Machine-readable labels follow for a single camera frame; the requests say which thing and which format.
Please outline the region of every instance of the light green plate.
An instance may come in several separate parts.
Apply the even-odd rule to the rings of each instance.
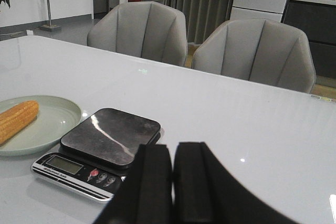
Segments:
[[[0,102],[0,113],[28,100],[39,103],[36,119],[0,145],[0,155],[19,156],[51,148],[81,120],[81,109],[73,102],[47,95],[19,97]]]

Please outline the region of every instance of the gray chair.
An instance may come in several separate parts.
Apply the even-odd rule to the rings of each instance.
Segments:
[[[156,2],[120,4],[89,31],[87,45],[183,66],[188,47],[185,16]]]
[[[224,22],[195,51],[192,68],[306,93],[316,80],[305,33],[267,19]]]

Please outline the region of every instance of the glossy table surface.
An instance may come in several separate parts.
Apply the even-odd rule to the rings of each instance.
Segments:
[[[1,41],[0,101],[40,94],[158,121],[172,158],[178,142],[206,142],[282,214],[334,223],[334,100],[39,36]],[[0,156],[1,222],[92,223],[104,205],[37,179],[42,154]]]

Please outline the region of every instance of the sign base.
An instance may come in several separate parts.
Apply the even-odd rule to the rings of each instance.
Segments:
[[[40,29],[43,31],[61,31],[61,27],[58,25],[42,25],[40,26]]]

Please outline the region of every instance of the cooked corn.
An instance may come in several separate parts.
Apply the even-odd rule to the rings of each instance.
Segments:
[[[31,123],[38,113],[37,101],[25,101],[0,114],[0,144]]]

